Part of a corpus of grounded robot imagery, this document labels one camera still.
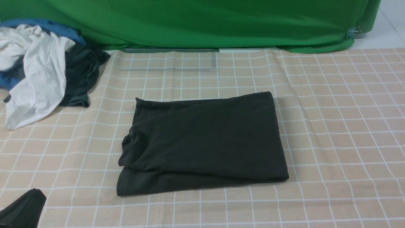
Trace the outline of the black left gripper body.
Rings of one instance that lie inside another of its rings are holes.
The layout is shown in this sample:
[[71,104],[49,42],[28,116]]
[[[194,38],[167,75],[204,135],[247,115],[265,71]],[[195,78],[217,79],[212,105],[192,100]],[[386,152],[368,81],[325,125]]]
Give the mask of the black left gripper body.
[[33,188],[0,212],[1,228],[37,228],[46,203],[40,189]]

